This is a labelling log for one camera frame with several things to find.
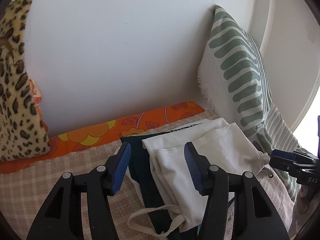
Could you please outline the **cream canvas tote bag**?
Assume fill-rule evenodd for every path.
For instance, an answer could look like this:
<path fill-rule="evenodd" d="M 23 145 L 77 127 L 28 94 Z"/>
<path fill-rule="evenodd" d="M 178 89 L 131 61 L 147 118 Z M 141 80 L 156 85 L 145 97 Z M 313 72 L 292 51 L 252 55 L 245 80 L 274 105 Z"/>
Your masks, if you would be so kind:
<path fill-rule="evenodd" d="M 148 228 L 129 220 L 129 226 L 158 238 L 195 238 L 211 191 L 228 203 L 231 177 L 262 177 L 270 161 L 237 124 L 222 118 L 126 142 L 132 148 L 128 175 L 144 205 L 134 216 L 148 214 L 152 222 Z"/>

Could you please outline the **pink plaid bed blanket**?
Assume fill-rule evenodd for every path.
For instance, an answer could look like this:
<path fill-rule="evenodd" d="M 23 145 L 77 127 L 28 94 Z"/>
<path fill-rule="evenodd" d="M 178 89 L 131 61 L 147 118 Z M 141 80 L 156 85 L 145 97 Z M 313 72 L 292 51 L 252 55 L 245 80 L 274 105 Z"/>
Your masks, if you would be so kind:
<path fill-rule="evenodd" d="M 228 127 L 212 112 L 186 112 L 127 136 L 112 127 L 84 150 L 67 149 L 68 137 L 52 139 L 54 154 L 1 171 L 1 213 L 20 239 L 196 239 L 197 226 L 184 231 L 180 206 L 159 194 L 143 140 L 174 138 L 200 124 L 206 131 Z"/>

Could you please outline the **dark teal printed tote bag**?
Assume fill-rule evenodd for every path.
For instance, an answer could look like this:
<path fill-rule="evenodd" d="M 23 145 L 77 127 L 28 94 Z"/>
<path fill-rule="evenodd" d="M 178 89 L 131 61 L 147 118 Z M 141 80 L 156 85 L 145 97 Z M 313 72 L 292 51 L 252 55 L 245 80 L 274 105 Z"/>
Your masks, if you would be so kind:
<path fill-rule="evenodd" d="M 155 159 L 155 151 L 160 148 L 171 148 L 198 139 L 208 132 L 210 127 L 204 123 L 188 124 L 171 131 L 122 137 L 121 142 L 131 145 L 131 159 L 129 162 L 130 180 L 134 183 L 144 207 L 161 207 L 164 201 L 157 188 L 158 179 L 153 178 L 155 171 L 150 161 Z"/>

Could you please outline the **leopard print cushion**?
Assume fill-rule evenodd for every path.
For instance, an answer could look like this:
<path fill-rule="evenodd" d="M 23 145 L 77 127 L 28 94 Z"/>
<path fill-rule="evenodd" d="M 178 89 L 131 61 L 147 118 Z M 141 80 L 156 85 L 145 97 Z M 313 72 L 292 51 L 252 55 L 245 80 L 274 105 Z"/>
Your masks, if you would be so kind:
<path fill-rule="evenodd" d="M 47 128 L 24 60 L 24 33 L 33 0 L 13 0 L 1 14 L 1 161 L 49 152 Z"/>

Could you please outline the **green leaf pattern pillow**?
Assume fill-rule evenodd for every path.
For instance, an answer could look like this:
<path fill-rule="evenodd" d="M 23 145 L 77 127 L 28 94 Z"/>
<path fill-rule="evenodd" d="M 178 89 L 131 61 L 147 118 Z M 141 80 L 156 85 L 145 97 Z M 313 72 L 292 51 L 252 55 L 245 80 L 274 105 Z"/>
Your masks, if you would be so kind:
<path fill-rule="evenodd" d="M 259 151 L 307 151 L 272 101 L 256 42 L 219 5 L 213 8 L 213 25 L 197 77 L 210 109 L 228 123 L 236 123 Z"/>

